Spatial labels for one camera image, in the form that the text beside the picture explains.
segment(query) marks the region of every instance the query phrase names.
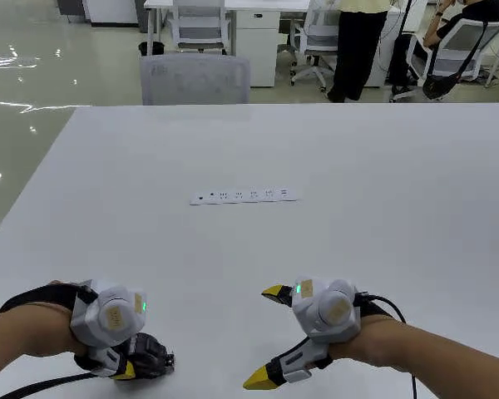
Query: power strip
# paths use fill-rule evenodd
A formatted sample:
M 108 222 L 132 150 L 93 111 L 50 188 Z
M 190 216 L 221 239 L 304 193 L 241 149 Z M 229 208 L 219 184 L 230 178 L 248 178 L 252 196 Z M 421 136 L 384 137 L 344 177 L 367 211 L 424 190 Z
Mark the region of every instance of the power strip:
M 191 205 L 243 204 L 257 202 L 297 201 L 299 196 L 291 189 L 211 190 L 198 193 L 190 199 Z

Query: table surface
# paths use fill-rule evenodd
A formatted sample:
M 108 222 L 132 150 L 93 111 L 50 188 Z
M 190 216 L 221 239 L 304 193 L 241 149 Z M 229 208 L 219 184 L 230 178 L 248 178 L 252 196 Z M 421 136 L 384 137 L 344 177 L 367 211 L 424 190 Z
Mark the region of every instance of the table surface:
M 228 10 L 265 10 L 283 12 L 305 12 L 310 0 L 225 0 Z M 146 0 L 145 8 L 172 7 L 173 0 Z
M 189 206 L 201 190 L 254 186 L 302 199 Z M 161 381 L 37 399 L 408 399 L 407 375 L 349 361 L 273 393 L 242 389 L 303 337 L 259 295 L 302 273 L 348 278 L 499 356 L 499 104 L 81 108 L 0 228 L 0 305 L 54 278 L 142 287 L 145 332 L 177 359 Z M 76 372 L 70 355 L 22 358 L 0 395 Z

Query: tiled floor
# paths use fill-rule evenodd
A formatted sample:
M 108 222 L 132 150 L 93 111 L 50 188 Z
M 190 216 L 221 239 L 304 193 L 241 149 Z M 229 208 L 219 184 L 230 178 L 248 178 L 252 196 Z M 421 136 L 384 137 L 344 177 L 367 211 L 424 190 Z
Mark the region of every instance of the tiled floor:
M 76 106 L 141 103 L 144 39 L 135 28 L 67 23 L 53 0 L 0 0 L 0 223 Z M 326 101 L 316 81 L 291 87 L 288 71 L 280 55 L 277 86 L 252 90 L 251 101 Z M 383 99 L 367 89 L 361 101 Z M 499 101 L 499 86 L 460 85 L 448 101 Z

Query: mesh chair back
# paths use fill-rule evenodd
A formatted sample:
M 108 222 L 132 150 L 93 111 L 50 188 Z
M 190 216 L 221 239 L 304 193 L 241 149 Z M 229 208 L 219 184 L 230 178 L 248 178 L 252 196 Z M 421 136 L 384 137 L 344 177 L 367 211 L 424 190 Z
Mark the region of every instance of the mesh chair back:
M 141 58 L 142 104 L 244 104 L 250 97 L 250 63 L 215 54 Z

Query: person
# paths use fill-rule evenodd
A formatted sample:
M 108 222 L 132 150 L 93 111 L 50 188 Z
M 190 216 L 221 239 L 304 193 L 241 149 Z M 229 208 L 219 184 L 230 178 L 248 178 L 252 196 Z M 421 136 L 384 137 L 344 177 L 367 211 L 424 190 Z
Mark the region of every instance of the person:
M 0 371 L 21 355 L 36 357 L 86 347 L 69 328 L 71 313 L 47 303 L 0 313 Z M 333 360 L 349 358 L 416 376 L 442 399 L 499 399 L 499 358 L 382 314 L 362 319 L 360 334 L 330 345 Z
M 461 19 L 471 19 L 473 21 L 499 21 L 499 0 L 458 0 L 465 7 L 460 14 L 451 18 L 445 25 L 438 27 L 442 20 L 443 13 L 455 5 L 456 0 L 443 0 L 438 6 L 436 14 L 431 20 L 427 32 L 423 38 L 423 46 L 435 47 L 460 21 Z M 393 92 L 398 94 L 408 90 L 408 85 L 412 83 L 407 76 L 408 64 L 406 55 L 412 35 L 402 35 L 396 41 L 393 50 L 393 58 L 390 63 L 390 83 L 394 85 Z M 427 60 L 427 53 L 423 47 L 417 43 L 414 47 L 414 55 Z
M 338 20 L 338 59 L 331 102 L 358 101 L 372 70 L 389 0 L 342 0 Z

